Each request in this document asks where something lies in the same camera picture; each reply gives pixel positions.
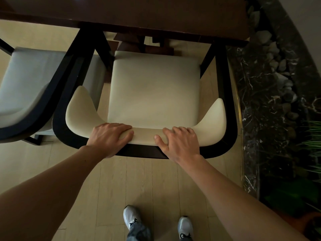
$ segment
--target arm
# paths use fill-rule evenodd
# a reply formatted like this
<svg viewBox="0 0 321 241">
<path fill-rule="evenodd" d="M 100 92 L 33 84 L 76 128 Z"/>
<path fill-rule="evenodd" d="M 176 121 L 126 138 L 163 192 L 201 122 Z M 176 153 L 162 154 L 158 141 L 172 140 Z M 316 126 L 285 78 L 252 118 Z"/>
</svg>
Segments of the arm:
<svg viewBox="0 0 321 241">
<path fill-rule="evenodd" d="M 179 164 L 208 198 L 233 240 L 307 240 L 261 202 L 212 167 L 199 152 L 190 128 L 164 128 L 169 145 L 156 135 L 155 143 Z"/>
<path fill-rule="evenodd" d="M 0 195 L 0 240 L 51 240 L 73 206 L 91 170 L 114 156 L 133 137 L 129 125 L 94 128 L 86 146 L 41 174 Z"/>
</svg>

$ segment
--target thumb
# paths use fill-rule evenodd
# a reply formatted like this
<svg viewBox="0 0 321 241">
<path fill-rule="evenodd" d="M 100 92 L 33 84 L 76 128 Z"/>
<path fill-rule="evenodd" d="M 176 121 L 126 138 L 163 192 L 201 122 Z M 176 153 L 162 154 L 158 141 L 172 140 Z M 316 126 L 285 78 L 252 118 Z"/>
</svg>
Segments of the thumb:
<svg viewBox="0 0 321 241">
<path fill-rule="evenodd" d="M 123 148 L 134 137 L 134 131 L 131 130 L 123 139 L 119 140 L 119 145 Z"/>
<path fill-rule="evenodd" d="M 162 150 L 162 152 L 164 153 L 164 154 L 166 154 L 165 152 L 166 151 L 169 151 L 169 147 L 168 147 L 168 145 L 166 145 L 165 143 L 164 143 L 164 141 L 162 140 L 162 138 L 159 136 L 159 135 L 155 135 L 154 136 L 154 140 L 155 140 L 155 144 Z"/>
</svg>

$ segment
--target black marble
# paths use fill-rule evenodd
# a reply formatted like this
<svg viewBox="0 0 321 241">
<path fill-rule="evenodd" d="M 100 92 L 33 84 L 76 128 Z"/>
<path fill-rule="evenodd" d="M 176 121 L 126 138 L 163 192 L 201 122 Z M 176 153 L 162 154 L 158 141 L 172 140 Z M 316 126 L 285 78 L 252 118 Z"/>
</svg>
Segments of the black marble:
<svg viewBox="0 0 321 241">
<path fill-rule="evenodd" d="M 260 199 L 279 178 L 293 178 L 292 157 L 283 103 L 276 78 L 255 32 L 269 30 L 287 59 L 293 90 L 299 99 L 292 108 L 300 120 L 319 120 L 321 79 L 291 19 L 278 0 L 247 0 L 261 11 L 258 28 L 250 26 L 250 42 L 244 48 L 227 47 L 240 97 L 244 142 L 244 189 Z"/>
</svg>

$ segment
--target forearm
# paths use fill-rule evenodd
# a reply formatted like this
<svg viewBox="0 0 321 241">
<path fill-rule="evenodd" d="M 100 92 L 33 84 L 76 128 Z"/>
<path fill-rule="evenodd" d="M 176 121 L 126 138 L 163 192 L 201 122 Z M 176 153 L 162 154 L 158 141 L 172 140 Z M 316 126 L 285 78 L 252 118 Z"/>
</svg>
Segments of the forearm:
<svg viewBox="0 0 321 241">
<path fill-rule="evenodd" d="M 74 155 L 0 195 L 1 240 L 51 240 L 70 211 L 99 152 Z"/>
<path fill-rule="evenodd" d="M 208 198 L 233 240 L 306 240 L 200 155 L 179 164 Z"/>
</svg>

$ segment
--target black chair frame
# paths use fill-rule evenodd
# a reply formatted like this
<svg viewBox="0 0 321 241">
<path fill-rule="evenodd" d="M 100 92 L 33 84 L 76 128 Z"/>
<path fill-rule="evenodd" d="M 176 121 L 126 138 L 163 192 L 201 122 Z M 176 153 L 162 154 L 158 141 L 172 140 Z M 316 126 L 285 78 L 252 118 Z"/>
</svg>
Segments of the black chair frame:
<svg viewBox="0 0 321 241">
<path fill-rule="evenodd" d="M 87 44 L 88 52 L 84 51 L 82 55 L 78 57 L 75 66 L 69 74 L 68 81 L 53 117 L 53 130 L 55 135 L 60 141 L 74 148 L 80 148 L 86 145 L 88 138 L 74 134 L 66 125 L 66 109 L 71 97 L 85 79 L 94 49 L 96 49 L 109 71 L 112 71 L 114 61 L 114 57 L 110 53 L 111 50 L 103 32 L 95 30 L 91 32 L 91 35 L 93 42 Z M 238 133 L 226 48 L 224 44 L 220 43 L 220 40 L 214 42 L 209 48 L 200 67 L 200 77 L 202 77 L 215 56 L 219 97 L 224 101 L 227 127 L 224 137 L 219 142 L 211 146 L 200 147 L 200 153 L 204 158 L 212 158 L 226 153 L 234 145 Z M 134 144 L 127 144 L 116 155 L 167 159 L 166 155 L 163 154 L 157 146 Z"/>
<path fill-rule="evenodd" d="M 40 130 L 52 117 L 67 82 L 67 78 L 78 61 L 79 50 L 88 43 L 88 40 L 85 39 L 85 33 L 85 30 L 78 32 L 39 102 L 31 112 L 20 122 L 12 126 L 0 128 L 0 143 L 24 140 L 34 145 L 40 145 L 42 136 L 36 135 L 35 138 L 30 136 Z M 12 55 L 14 52 L 14 48 L 3 40 L 0 40 L 0 48 L 9 55 Z"/>
</svg>

